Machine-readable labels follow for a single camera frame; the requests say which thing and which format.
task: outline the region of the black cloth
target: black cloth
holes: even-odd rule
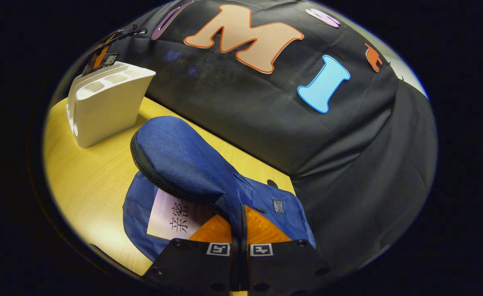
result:
[[[112,45],[118,60],[157,72],[146,96],[290,176],[317,251],[335,275],[385,251],[417,216],[435,174],[437,134],[426,97],[400,81],[382,55],[380,72],[373,71],[368,40],[343,21],[337,29],[308,15],[324,11],[312,2],[195,1],[151,41],[151,30],[185,2],[143,15],[133,23],[150,34]],[[283,49],[271,74],[236,59],[250,42],[221,53],[221,31],[209,49],[186,45],[222,4],[250,8],[252,27],[282,22],[305,37]],[[297,88],[309,85],[326,54],[351,79],[323,114]]]

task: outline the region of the blue zippered bag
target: blue zippered bag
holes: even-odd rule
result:
[[[161,116],[148,120],[132,137],[130,149],[139,169],[123,205],[123,224],[131,242],[151,261],[168,240],[147,234],[158,189],[213,209],[231,225],[234,241],[243,241],[245,207],[260,214],[291,240],[315,248],[302,204],[292,193],[242,176],[184,120]]]

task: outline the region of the wooden table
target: wooden table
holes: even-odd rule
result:
[[[86,243],[95,244],[126,268],[143,275],[152,262],[130,242],[123,228],[122,206],[138,171],[131,157],[130,139],[150,118],[182,117],[143,98],[136,125],[83,149],[76,145],[69,127],[66,101],[51,108],[44,132],[44,166],[57,206]],[[242,175],[262,183],[273,180],[280,189],[294,194],[287,175],[185,121]]]

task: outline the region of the orange letter m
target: orange letter m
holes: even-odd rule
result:
[[[242,44],[253,41],[249,48],[236,52],[236,58],[262,73],[274,70],[273,62],[293,40],[303,39],[304,34],[284,23],[271,23],[251,27],[251,10],[238,5],[221,5],[220,12],[195,35],[188,36],[187,45],[208,49],[213,47],[212,37],[219,31],[219,51],[229,52]]]

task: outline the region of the blue letter i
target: blue letter i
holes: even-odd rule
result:
[[[351,75],[334,58],[325,55],[322,57],[324,66],[308,86],[299,86],[298,95],[311,107],[321,113],[330,110],[331,96],[344,80]]]

